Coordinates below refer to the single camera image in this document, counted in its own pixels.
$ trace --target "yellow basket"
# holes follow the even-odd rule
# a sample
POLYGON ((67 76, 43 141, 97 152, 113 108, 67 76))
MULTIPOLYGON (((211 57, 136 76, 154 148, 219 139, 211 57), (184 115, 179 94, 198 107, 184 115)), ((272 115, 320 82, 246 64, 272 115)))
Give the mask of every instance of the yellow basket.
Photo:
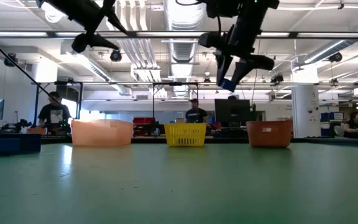
POLYGON ((169 146, 204 146, 206 124, 164 124, 169 146))

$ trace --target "fluorescent light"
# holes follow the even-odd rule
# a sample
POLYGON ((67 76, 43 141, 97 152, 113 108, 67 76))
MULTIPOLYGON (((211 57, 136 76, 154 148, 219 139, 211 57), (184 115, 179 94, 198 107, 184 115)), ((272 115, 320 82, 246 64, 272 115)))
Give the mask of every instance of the fluorescent light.
POLYGON ((47 37, 46 32, 0 32, 0 37, 47 37))
POLYGON ((338 32, 338 33, 312 33, 312 32, 308 32, 308 33, 299 33, 298 37, 325 37, 325 38, 358 38, 358 33, 355 32, 338 32))
POLYGON ((263 32, 260 37, 288 37, 289 32, 263 32))
POLYGON ((76 37, 82 34, 81 32, 57 32, 56 36, 58 37, 76 37))
POLYGON ((152 82, 119 82, 120 85, 153 85, 152 82))
POLYGON ((204 32, 138 32, 138 37, 189 37, 189 38, 198 38, 204 32))
POLYGON ((173 43, 179 43, 179 44, 197 44, 198 40, 161 40, 161 43, 163 44, 173 44, 173 43))

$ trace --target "red basket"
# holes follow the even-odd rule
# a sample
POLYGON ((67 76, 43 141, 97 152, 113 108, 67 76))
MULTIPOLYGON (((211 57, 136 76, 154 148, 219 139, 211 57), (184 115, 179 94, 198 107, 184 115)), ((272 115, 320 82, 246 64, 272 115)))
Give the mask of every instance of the red basket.
POLYGON ((134 124, 151 124, 155 122, 155 118, 134 118, 134 124))
POLYGON ((292 121, 249 121, 247 132, 252 147, 288 147, 292 121))

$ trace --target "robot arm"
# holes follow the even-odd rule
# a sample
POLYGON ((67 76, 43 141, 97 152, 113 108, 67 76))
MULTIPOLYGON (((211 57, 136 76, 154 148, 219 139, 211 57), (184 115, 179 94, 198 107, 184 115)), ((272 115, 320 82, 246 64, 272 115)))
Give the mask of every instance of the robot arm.
POLYGON ((118 46, 99 34, 94 34, 105 16, 119 31, 128 34, 114 12, 113 5, 115 2, 116 0, 104 0, 103 6, 99 7, 93 0, 37 0, 37 5, 41 8, 43 4, 49 3, 55 9, 66 14, 69 20, 74 20, 84 27, 86 32, 77 36, 73 42, 72 47, 75 52, 83 52, 87 45, 90 47, 107 47, 113 49, 112 57, 114 55, 115 61, 118 61, 116 58, 119 54, 118 46))
POLYGON ((276 9, 278 0, 200 0, 207 4, 207 15, 210 18, 218 16, 237 17, 236 23, 227 34, 208 32, 200 36, 198 43, 204 47, 215 47, 218 72, 216 84, 223 89, 234 91, 237 84, 253 69, 271 70, 274 61, 271 58, 254 55, 254 43, 261 33, 260 27, 268 8, 276 9), (227 70, 237 56, 240 61, 232 80, 225 78, 227 70))

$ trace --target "woman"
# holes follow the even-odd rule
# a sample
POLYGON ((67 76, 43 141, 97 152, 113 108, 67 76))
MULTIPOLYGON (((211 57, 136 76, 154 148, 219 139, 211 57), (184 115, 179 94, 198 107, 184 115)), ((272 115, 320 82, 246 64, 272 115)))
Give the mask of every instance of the woman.
POLYGON ((344 131, 344 137, 358 138, 358 111, 351 113, 351 118, 345 124, 344 131))

